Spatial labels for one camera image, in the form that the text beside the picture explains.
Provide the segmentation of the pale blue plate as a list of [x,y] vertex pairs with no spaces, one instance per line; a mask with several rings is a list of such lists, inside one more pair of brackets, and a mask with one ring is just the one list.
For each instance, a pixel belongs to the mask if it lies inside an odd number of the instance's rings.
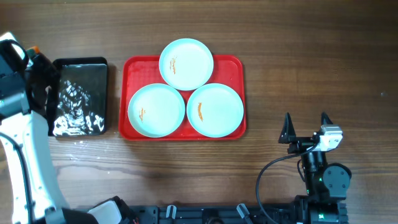
[[186,112],[189,123],[198,133],[209,138],[222,138],[239,127],[244,105],[231,87],[210,83],[191,94]]
[[185,116],[181,94],[169,85],[154,83],[140,88],[131,98],[127,117],[141,135],[161,138],[172,134]]
[[171,87],[191,91],[204,85],[212,76],[213,55],[196,39],[177,39],[169,43],[159,58],[159,72]]

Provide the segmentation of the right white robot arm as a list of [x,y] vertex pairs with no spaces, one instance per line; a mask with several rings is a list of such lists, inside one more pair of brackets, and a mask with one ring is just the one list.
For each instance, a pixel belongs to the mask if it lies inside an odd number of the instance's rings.
[[343,139],[342,129],[326,113],[320,129],[311,137],[296,136],[290,114],[285,115],[279,143],[288,144],[287,153],[299,156],[307,189],[289,205],[290,223],[347,223],[347,209],[340,204],[347,197],[352,173],[340,163],[329,164],[326,154]]

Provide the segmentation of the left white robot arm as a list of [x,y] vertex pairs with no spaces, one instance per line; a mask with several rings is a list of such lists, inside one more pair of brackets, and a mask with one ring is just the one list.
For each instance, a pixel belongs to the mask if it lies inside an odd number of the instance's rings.
[[48,94],[59,73],[37,50],[1,36],[1,144],[13,194],[13,223],[96,223],[72,210],[58,185],[49,149]]

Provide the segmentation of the red plastic tray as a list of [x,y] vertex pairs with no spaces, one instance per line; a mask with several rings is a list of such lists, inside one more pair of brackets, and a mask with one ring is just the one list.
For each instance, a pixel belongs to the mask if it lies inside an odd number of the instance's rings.
[[[151,141],[152,138],[138,133],[130,124],[127,115],[129,102],[140,88],[153,84],[165,83],[159,72],[158,55],[136,55],[126,60],[123,68],[121,99],[119,107],[119,133],[130,141]],[[220,83],[232,88],[245,100],[244,69],[241,61],[234,55],[215,55],[214,70],[209,83]],[[182,124],[160,141],[210,141],[211,138],[198,133],[185,118]]]

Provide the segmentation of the black water tray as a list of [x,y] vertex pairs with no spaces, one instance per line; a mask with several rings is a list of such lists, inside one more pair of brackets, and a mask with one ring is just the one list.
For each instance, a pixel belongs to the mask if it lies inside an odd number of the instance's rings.
[[108,62],[103,57],[59,58],[57,88],[49,91],[49,136],[96,136],[106,131]]

